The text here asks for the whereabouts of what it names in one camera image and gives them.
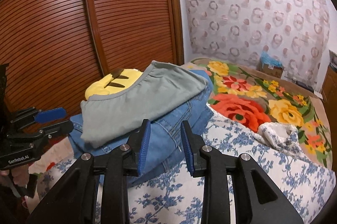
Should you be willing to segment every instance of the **blue floral sheet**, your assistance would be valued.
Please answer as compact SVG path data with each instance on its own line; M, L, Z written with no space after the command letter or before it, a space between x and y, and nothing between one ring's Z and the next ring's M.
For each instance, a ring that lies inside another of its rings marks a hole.
M250 154L299 212L304 223L310 223L328 200L335 184L335 173L312 163L307 158L285 155L261 144L255 133L236 121L215 112L203 134L205 143L222 153L238 156ZM298 143L297 133L289 141ZM39 180L38 194L43 198L48 190L75 162L64 159ZM170 172L128 190L131 223L193 224L200 223L203 206L203 178L192 178L185 161ZM231 223L235 223L234 196L231 177L228 177ZM100 185L96 223L100 223Z

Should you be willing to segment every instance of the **sheer curtain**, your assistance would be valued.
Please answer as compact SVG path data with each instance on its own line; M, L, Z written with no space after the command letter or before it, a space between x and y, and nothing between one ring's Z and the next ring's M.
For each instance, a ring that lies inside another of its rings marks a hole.
M314 85L329 39L325 0L186 0L194 53L256 67L262 51Z

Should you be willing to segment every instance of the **yellow plush toy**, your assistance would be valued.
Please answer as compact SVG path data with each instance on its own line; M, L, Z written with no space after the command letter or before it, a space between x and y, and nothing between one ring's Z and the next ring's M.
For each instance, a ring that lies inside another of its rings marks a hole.
M114 73L108 74L90 85L85 91L86 100L92 95L110 95L127 89L142 75L142 72L137 69L124 69L121 73L117 73L115 78L113 75Z

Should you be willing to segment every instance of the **blue gripper pad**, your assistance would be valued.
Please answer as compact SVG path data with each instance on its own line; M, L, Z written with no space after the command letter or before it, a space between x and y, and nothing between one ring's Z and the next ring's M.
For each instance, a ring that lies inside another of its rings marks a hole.
M195 171L194 162L193 162L193 154L192 154L191 146L189 144L183 123L181 123L180 125L180 134L181 134L181 141L183 142L183 149L184 149L184 154L186 158L187 170L190 172L191 175L193 175Z
M40 112L34 117L34 120L38 123L46 123L53 120L63 119L64 117L66 117L66 115L66 110L60 107Z
M139 150L139 160L138 160L138 174L141 174L144 170L145 163L146 163L146 155L149 149L150 143L150 136L151 136L151 122L147 120L146 127L144 131L144 136L142 139L142 144Z

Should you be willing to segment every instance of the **wooden cabinet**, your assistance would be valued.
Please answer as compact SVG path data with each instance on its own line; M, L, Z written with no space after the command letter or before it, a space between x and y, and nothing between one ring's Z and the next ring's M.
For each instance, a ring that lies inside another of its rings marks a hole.
M337 72L334 72L332 68L329 66L322 88L323 104L328 118L329 115L334 114L334 111L337 110L336 94L337 94Z
M0 0L5 102L80 112L86 88L114 68L177 63L171 0Z
M337 72L329 66L321 92L323 105L330 125L332 146L332 169L337 171Z

